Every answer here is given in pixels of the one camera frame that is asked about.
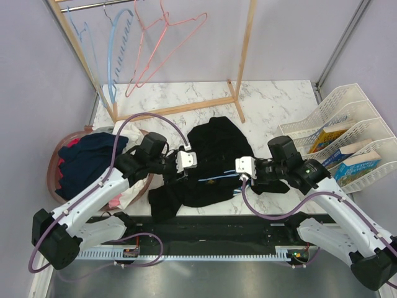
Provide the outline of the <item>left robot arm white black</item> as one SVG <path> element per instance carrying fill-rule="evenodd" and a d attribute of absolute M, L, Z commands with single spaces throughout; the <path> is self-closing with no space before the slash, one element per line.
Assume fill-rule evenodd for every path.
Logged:
<path fill-rule="evenodd" d="M 41 209 L 33 216 L 32 245 L 50 266 L 61 270 L 71 264 L 80 251 L 119 240 L 129 244 L 136 229 L 123 213 L 105 220 L 88 220 L 116 195 L 130 189 L 149 174 L 168 174 L 181 178 L 196 167 L 197 156 L 190 145 L 181 146 L 169 156 L 163 155 L 165 137 L 150 132 L 140 145 L 112 159 L 110 166 L 90 186 L 51 212 Z"/>

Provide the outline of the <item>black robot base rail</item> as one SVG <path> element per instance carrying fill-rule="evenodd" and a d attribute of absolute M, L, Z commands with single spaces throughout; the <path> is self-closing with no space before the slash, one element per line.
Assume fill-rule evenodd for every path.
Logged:
<path fill-rule="evenodd" d="M 180 216 L 154 222 L 148 216 L 132 216 L 124 245 L 138 245 L 144 252 L 163 253 L 243 254 L 275 253 L 278 246 L 301 246 L 306 243 L 298 236 L 297 228 L 305 219 L 314 218 L 322 224 L 333 224 L 325 214 L 297 214 L 283 220 L 270 221 L 255 215 Z"/>

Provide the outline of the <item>light blue wire hanger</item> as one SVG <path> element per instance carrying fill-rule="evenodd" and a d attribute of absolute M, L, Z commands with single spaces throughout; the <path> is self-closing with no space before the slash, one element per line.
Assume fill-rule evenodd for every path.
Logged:
<path fill-rule="evenodd" d="M 213 176 L 210 178 L 198 179 L 197 182 L 211 184 L 211 183 L 215 183 L 221 179 L 238 178 L 238 177 L 239 177 L 239 173 L 237 173 L 235 170 L 228 170 L 228 171 L 224 171 L 223 174 L 220 176 Z M 241 194 L 241 193 L 242 193 L 242 186 L 240 186 L 239 188 L 237 188 L 233 191 L 234 196 L 237 196 L 238 194 Z"/>

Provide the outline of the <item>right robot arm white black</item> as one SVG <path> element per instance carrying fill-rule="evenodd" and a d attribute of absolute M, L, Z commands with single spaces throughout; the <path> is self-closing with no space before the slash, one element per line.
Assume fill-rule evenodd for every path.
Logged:
<path fill-rule="evenodd" d="M 270 159 L 244 156 L 236 159 L 235 170 L 244 185 L 290 187 L 305 198 L 290 212 L 279 215 L 258 213 L 266 220 L 282 220 L 294 215 L 313 200 L 343 230 L 336 232 L 310 217 L 284 228 L 284 237 L 291 244 L 302 240 L 327 251 L 344 262 L 355 278 L 367 289 L 379 290 L 396 277 L 396 237 L 372 220 L 337 184 L 330 172 L 317 160 L 304 160 L 293 140 L 282 135 L 268 141 Z"/>

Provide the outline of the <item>black t shirt with daisy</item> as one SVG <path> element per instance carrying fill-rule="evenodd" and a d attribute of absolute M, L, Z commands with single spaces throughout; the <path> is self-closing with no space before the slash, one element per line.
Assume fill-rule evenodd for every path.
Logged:
<path fill-rule="evenodd" d="M 206 207 L 232 199 L 233 191 L 242 186 L 239 178 L 211 184 L 197 182 L 198 179 L 235 170 L 235 159 L 254 156 L 247 138 L 224 116 L 212 117 L 208 123 L 194 127 L 187 138 L 197 154 L 197 166 L 187 170 L 186 180 L 149 190 L 148 202 L 155 222 L 174 218 L 181 206 Z"/>

